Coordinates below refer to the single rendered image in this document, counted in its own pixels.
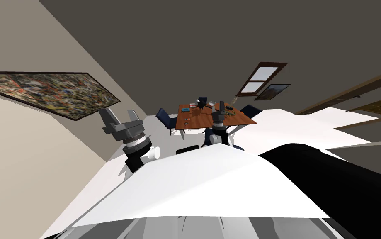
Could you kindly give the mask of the small dark landscape picture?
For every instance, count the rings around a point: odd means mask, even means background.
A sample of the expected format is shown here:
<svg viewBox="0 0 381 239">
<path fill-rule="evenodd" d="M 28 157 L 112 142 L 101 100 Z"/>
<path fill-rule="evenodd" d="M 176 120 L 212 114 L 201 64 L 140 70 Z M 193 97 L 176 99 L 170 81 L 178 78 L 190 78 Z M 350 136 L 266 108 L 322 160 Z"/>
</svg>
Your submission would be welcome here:
<svg viewBox="0 0 381 239">
<path fill-rule="evenodd" d="M 272 100 L 291 84 L 271 84 L 254 101 Z"/>
</svg>

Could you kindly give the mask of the brown wooden table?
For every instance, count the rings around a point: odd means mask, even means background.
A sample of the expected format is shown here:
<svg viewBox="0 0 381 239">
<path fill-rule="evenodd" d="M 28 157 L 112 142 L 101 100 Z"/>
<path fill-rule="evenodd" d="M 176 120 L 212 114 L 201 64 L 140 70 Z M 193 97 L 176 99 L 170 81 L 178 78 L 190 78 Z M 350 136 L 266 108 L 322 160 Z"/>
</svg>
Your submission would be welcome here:
<svg viewBox="0 0 381 239">
<path fill-rule="evenodd" d="M 233 107 L 231 110 L 226 109 L 223 124 L 225 127 L 246 126 L 256 124 L 254 120 L 246 116 L 244 113 Z M 191 108 L 190 104 L 180 104 L 177 110 L 176 131 L 179 131 L 182 138 L 185 132 L 190 129 L 210 128 L 214 123 L 212 120 L 212 109 L 210 105 L 206 105 L 203 109 L 198 107 Z"/>
</svg>

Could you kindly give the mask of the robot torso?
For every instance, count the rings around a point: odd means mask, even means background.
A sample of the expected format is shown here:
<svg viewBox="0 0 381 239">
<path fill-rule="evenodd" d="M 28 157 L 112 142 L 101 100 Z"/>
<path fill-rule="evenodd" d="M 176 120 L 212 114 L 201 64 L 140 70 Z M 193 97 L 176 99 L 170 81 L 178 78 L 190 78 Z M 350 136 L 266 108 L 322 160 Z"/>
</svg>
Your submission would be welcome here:
<svg viewBox="0 0 381 239">
<path fill-rule="evenodd" d="M 41 239 L 344 239 L 343 231 L 264 158 L 223 144 L 131 173 L 108 161 Z"/>
</svg>

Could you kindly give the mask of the brown framed window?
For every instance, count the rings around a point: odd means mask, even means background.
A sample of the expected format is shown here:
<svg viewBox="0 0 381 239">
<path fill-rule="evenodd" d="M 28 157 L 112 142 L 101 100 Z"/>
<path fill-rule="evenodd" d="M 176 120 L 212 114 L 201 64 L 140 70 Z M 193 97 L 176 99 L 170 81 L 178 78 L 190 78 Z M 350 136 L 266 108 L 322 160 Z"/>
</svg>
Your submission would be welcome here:
<svg viewBox="0 0 381 239">
<path fill-rule="evenodd" d="M 259 62 L 248 80 L 239 90 L 236 97 L 258 96 L 260 90 L 269 83 L 287 63 L 280 62 Z"/>
</svg>

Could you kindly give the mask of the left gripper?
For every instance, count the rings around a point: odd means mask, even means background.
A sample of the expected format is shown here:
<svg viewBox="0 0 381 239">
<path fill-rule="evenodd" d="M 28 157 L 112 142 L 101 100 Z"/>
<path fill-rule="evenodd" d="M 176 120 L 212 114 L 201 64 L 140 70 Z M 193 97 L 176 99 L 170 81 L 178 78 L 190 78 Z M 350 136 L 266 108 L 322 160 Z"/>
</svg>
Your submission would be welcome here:
<svg viewBox="0 0 381 239">
<path fill-rule="evenodd" d="M 111 134 L 116 141 L 128 140 L 143 133 L 143 120 L 137 116 L 135 110 L 127 110 L 130 122 L 121 124 L 110 108 L 98 110 L 105 127 L 102 129 L 106 134 Z"/>
</svg>

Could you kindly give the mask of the large multicoloured abstract painting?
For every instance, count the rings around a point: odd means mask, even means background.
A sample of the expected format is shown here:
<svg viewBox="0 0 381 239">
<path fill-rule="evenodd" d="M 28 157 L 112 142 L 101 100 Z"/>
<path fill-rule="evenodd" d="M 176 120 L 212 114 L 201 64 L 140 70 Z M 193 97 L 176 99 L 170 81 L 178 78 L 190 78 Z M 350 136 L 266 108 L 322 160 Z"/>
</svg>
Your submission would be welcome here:
<svg viewBox="0 0 381 239">
<path fill-rule="evenodd" d="M 120 102 L 89 73 L 0 71 L 0 96 L 78 121 Z"/>
</svg>

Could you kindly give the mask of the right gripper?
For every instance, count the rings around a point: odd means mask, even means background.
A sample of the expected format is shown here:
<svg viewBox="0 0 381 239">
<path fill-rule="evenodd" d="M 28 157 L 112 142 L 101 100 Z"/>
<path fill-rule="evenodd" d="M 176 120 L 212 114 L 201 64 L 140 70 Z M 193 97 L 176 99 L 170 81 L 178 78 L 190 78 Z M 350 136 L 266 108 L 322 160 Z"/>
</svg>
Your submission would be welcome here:
<svg viewBox="0 0 381 239">
<path fill-rule="evenodd" d="M 223 101 L 219 102 L 219 110 L 213 105 L 211 115 L 213 124 L 223 124 L 226 115 L 225 103 Z"/>
</svg>

